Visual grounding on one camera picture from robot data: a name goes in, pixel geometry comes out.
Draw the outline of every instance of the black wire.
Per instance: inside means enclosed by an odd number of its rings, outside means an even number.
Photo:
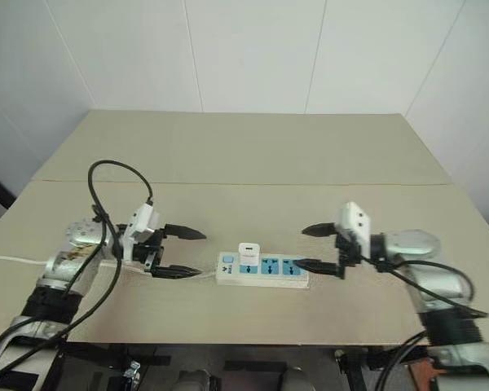
[[[0,377],[5,375],[8,371],[13,369],[14,367],[20,365],[22,362],[24,362],[26,359],[33,356],[35,353],[39,352],[40,350],[48,348],[48,347],[52,346],[53,344],[57,343],[61,337],[65,336],[70,331],[72,331],[74,328],[76,328],[77,326],[82,324],[86,319],[88,319],[107,300],[107,298],[111,294],[112,290],[116,286],[117,280],[120,277],[121,266],[122,266],[121,245],[120,245],[120,241],[117,237],[116,229],[114,228],[114,225],[110,221],[108,214],[105,212],[105,209],[104,209],[103,205],[101,204],[101,201],[99,200],[98,195],[96,194],[96,190],[94,188],[94,183],[92,181],[92,174],[94,173],[95,168],[98,167],[99,165],[103,165],[103,164],[119,165],[121,167],[128,169],[129,171],[132,171],[136,175],[138,175],[143,180],[145,185],[147,186],[147,189],[148,189],[147,202],[152,203],[153,194],[152,194],[152,189],[150,187],[150,184],[148,183],[147,179],[145,179],[143,177],[143,175],[140,174],[136,169],[133,169],[129,165],[125,165],[125,164],[120,163],[120,162],[115,161],[115,160],[98,160],[90,166],[89,172],[87,174],[90,195],[92,196],[92,199],[94,200],[95,205],[99,210],[99,217],[101,218],[102,222],[105,222],[105,224],[107,225],[108,230],[111,232],[112,239],[113,239],[113,249],[114,249],[113,253],[114,253],[114,256],[116,257],[117,262],[116,262],[116,271],[114,272],[114,276],[112,277],[112,281],[109,284],[107,291],[105,291],[105,293],[100,297],[100,299],[96,302],[96,304],[94,304],[92,306],[92,308],[90,308],[90,310],[85,312],[78,320],[69,324],[61,332],[57,332],[51,338],[49,338],[49,339],[43,341],[42,343],[36,345],[29,352],[23,354],[22,356],[18,357],[16,360],[10,362],[5,367],[0,369]]]
[[[21,322],[18,322],[17,324],[13,324],[10,326],[8,329],[6,329],[2,334],[0,334],[0,344],[2,343],[3,340],[5,340],[10,334],[13,332],[17,331],[18,329],[22,328],[26,324],[30,324],[33,322],[37,322],[38,320],[42,319],[42,315],[36,315],[33,316],[32,318],[25,319]]]
[[[394,353],[388,365],[385,366],[382,373],[378,376],[377,383],[375,384],[375,391],[384,391],[385,383],[390,378],[393,369],[415,348],[416,344],[426,336],[426,332],[419,332],[414,336],[405,340]]]
[[[390,270],[389,273],[394,275],[397,279],[401,279],[402,281],[404,281],[404,283],[411,285],[412,287],[418,289],[419,291],[421,291],[423,293],[427,293],[431,297],[434,297],[437,300],[443,301],[444,303],[448,303],[449,305],[452,305],[453,307],[456,307],[459,310],[463,310],[464,312],[471,314],[475,318],[487,318],[489,316],[489,314],[487,312],[475,310],[474,308],[468,307],[467,305],[459,304],[456,301],[448,299],[447,297],[439,295],[435,292],[431,292],[429,289],[422,287],[421,285],[419,285],[415,281],[409,279],[408,277],[401,275],[400,273],[397,273],[396,271]]]
[[[397,263],[394,266],[394,268],[398,269],[398,268],[400,268],[402,266],[406,266],[406,265],[432,266],[432,267],[438,267],[439,269],[451,271],[452,273],[459,275],[468,284],[468,286],[469,286],[469,301],[472,301],[474,299],[474,295],[476,293],[476,288],[474,287],[473,281],[471,281],[469,276],[466,273],[464,273],[463,271],[458,270],[457,268],[454,268],[454,267],[451,267],[448,265],[443,265],[442,263],[430,262],[430,261],[420,261],[420,260],[405,261],[404,259],[401,262]]]
[[[152,351],[152,357],[156,354],[157,351],[157,345],[154,347],[154,350]],[[139,377],[139,386],[138,389],[141,389],[143,387],[143,381],[145,380],[145,376],[147,375],[148,368],[150,368],[150,364],[147,365],[145,368],[145,372],[141,374],[141,377]]]
[[[116,160],[98,160],[98,161],[95,161],[92,164],[92,166],[89,168],[89,173],[87,174],[87,182],[89,184],[90,195],[92,196],[92,199],[94,200],[95,204],[98,206],[98,208],[100,209],[100,211],[103,214],[106,214],[105,209],[101,205],[101,202],[99,202],[98,195],[96,194],[96,190],[94,189],[94,186],[92,185],[92,173],[94,172],[95,168],[98,167],[99,165],[117,165],[117,166],[123,167],[124,169],[128,169],[132,173],[136,174],[139,177],[139,179],[141,179],[143,181],[143,183],[145,184],[145,186],[147,187],[147,190],[148,190],[147,202],[152,204],[152,199],[154,197],[154,194],[152,193],[152,188],[150,187],[150,183],[148,183],[148,180],[137,169],[134,169],[134,168],[130,167],[129,165],[126,165],[125,163],[121,163],[120,161],[116,161]]]
[[[99,253],[99,250],[104,246],[105,238],[107,238],[107,227],[105,221],[102,219],[101,222],[101,239],[99,240],[98,245],[95,247],[95,249],[90,253],[90,255],[87,257],[87,259],[81,264],[80,268],[77,270],[77,272],[74,274],[74,276],[71,278],[71,280],[67,283],[67,287],[64,290],[64,293],[62,296],[68,295],[69,291],[73,287],[74,283],[80,277],[80,275],[83,273],[85,268],[92,262],[92,260],[95,258],[95,256]]]

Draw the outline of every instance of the white cable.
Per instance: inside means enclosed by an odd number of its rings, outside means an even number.
[[[27,258],[18,258],[18,257],[8,257],[7,255],[0,255],[0,259],[4,261],[13,261],[19,263],[27,263],[28,265],[45,265],[45,262],[42,261],[33,261],[32,259]]]
[[[44,266],[46,264],[44,261],[34,261],[32,259],[20,258],[20,257],[9,257],[7,255],[0,255],[0,260],[13,261],[13,262],[25,263],[27,265],[38,265],[38,266]],[[108,262],[108,261],[102,261],[99,265],[105,267],[116,267],[115,263]],[[134,273],[140,273],[141,275],[148,275],[148,273],[146,273],[145,271],[133,266],[124,265],[123,269],[130,270]],[[214,271],[204,271],[200,275],[195,275],[193,277],[189,277],[188,279],[205,279],[207,277],[212,277],[213,275],[215,275]]]

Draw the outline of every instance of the table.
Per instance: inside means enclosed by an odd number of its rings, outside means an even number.
[[[354,200],[372,231],[436,234],[489,311],[489,226],[400,115],[266,115],[92,111],[0,220],[0,255],[45,261],[66,226],[90,216],[86,171],[111,158],[152,183],[161,222],[188,225],[204,241],[165,241],[165,264],[205,271],[242,241],[266,253],[334,261],[330,239],[302,228],[333,221]],[[97,191],[113,222],[144,202],[144,186],[99,169]],[[42,266],[0,260],[0,331],[23,308]],[[101,295],[102,267],[80,313]],[[478,320],[489,340],[489,319]],[[125,270],[109,300],[70,340],[127,343],[392,345],[419,331],[408,294],[368,265],[346,280],[311,276],[307,290],[169,281]]]

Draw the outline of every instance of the white plug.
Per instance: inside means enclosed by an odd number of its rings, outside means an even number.
[[[259,266],[261,248],[257,243],[239,243],[239,262],[242,266]]]

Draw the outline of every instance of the power strip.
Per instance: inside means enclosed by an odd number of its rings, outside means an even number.
[[[259,266],[240,264],[239,253],[219,253],[216,281],[219,285],[308,288],[308,273],[293,264],[296,255],[260,254]]]

